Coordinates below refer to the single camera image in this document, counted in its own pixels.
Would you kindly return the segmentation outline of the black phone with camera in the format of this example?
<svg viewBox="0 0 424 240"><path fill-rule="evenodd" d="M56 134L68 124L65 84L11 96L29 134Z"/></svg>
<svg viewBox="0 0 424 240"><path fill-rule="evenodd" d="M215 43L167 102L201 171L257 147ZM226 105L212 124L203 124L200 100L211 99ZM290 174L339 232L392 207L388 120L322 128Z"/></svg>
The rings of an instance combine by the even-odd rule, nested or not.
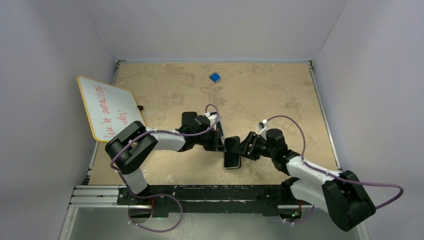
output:
<svg viewBox="0 0 424 240"><path fill-rule="evenodd" d="M190 125L198 117L197 112L195 111L185 111L181 114L181 125Z"/></svg>

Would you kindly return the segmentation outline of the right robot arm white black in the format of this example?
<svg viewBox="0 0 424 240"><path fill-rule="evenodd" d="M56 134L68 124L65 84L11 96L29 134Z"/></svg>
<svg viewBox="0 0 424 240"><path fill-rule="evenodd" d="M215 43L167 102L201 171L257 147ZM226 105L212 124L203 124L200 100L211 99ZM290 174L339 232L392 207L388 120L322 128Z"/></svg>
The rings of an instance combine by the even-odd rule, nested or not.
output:
<svg viewBox="0 0 424 240"><path fill-rule="evenodd" d="M227 150L254 161L270 158L278 171L290 177L282 183L280 191L284 202L306 201L328 213L345 232L376 213L365 188L357 184L355 173L339 173L303 160L299 153L289 149L280 129L268 129L263 134L251 131L245 140Z"/></svg>

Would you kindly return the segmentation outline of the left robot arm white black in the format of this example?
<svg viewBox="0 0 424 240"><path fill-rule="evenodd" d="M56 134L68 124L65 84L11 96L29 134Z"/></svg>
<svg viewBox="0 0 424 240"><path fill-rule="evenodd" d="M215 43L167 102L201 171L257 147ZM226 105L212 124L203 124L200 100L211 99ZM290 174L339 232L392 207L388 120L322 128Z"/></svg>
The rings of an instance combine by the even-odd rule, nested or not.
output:
<svg viewBox="0 0 424 240"><path fill-rule="evenodd" d="M198 115L186 111L181 115L181 127L173 131L155 130L134 121L105 146L112 167L131 189L129 197L138 205L149 199L148 183L141 165L153 151L185 152L195 145L205 151L225 152L221 119L217 112Z"/></svg>

